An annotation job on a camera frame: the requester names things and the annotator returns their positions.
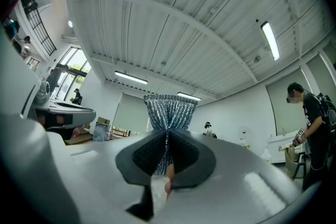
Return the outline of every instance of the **tube light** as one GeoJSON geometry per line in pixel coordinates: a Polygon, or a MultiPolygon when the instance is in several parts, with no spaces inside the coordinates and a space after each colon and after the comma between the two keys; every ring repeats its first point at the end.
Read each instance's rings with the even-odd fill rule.
{"type": "Polygon", "coordinates": [[[278,45],[277,45],[277,42],[275,40],[275,36],[273,34],[271,25],[269,24],[269,22],[264,22],[261,25],[261,29],[263,30],[263,32],[264,32],[264,34],[267,38],[267,41],[269,43],[269,46],[271,47],[271,51],[272,51],[272,54],[273,54],[274,61],[278,60],[280,58],[280,54],[279,54],[278,45]]]}
{"type": "Polygon", "coordinates": [[[201,98],[199,98],[199,97],[192,96],[192,95],[189,95],[189,94],[186,94],[186,93],[183,93],[183,92],[178,92],[177,95],[183,96],[183,97],[186,97],[186,98],[189,98],[189,99],[194,99],[194,100],[197,100],[197,101],[201,100],[201,98]]]}
{"type": "Polygon", "coordinates": [[[142,83],[142,84],[147,84],[147,81],[146,81],[146,80],[139,79],[139,78],[136,78],[136,77],[134,77],[134,76],[127,75],[127,74],[125,74],[125,73],[121,73],[121,72],[115,71],[114,74],[116,74],[117,76],[126,78],[126,79],[134,80],[134,81],[139,82],[139,83],[142,83]]]}

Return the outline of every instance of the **backpack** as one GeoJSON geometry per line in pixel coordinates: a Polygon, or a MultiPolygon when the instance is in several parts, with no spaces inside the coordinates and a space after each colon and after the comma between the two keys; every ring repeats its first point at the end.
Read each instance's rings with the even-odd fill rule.
{"type": "Polygon", "coordinates": [[[330,98],[326,95],[323,96],[320,93],[318,96],[315,96],[315,99],[319,102],[320,111],[322,117],[327,119],[328,124],[330,125],[330,130],[333,131],[336,129],[336,108],[331,102],[330,98]]]}

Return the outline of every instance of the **black pants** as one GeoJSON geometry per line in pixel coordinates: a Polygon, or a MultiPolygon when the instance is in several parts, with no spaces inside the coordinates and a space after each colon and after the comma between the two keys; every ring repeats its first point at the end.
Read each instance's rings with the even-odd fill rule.
{"type": "Polygon", "coordinates": [[[318,181],[322,181],[328,173],[327,158],[328,158],[329,143],[314,145],[310,147],[310,170],[304,179],[302,190],[306,190],[311,185],[318,181]]]}

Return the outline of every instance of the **chair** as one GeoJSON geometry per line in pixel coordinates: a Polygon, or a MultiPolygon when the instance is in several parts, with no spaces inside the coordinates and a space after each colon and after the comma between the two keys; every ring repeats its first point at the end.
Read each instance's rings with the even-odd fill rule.
{"type": "Polygon", "coordinates": [[[286,168],[288,171],[290,171],[293,176],[291,177],[292,179],[304,179],[306,178],[306,174],[309,171],[310,165],[308,166],[308,170],[307,170],[307,163],[306,163],[306,154],[305,152],[301,152],[298,154],[298,160],[300,159],[300,156],[302,155],[303,158],[303,162],[300,163],[296,163],[294,161],[292,161],[289,158],[288,155],[288,148],[285,149],[285,160],[286,160],[286,168]]]}

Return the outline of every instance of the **white corrugated ceiling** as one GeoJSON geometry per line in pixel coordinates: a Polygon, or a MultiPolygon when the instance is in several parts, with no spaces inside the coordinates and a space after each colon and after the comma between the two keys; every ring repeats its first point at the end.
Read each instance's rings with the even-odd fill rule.
{"type": "Polygon", "coordinates": [[[333,28],[324,0],[68,2],[76,35],[102,80],[150,93],[193,93],[205,101],[264,80],[333,28]],[[277,37],[280,59],[276,62],[260,29],[265,21],[277,37]],[[261,60],[255,63],[257,56],[261,60]],[[149,83],[122,78],[114,82],[115,70],[149,83]],[[152,76],[153,72],[161,77],[152,76]]]}

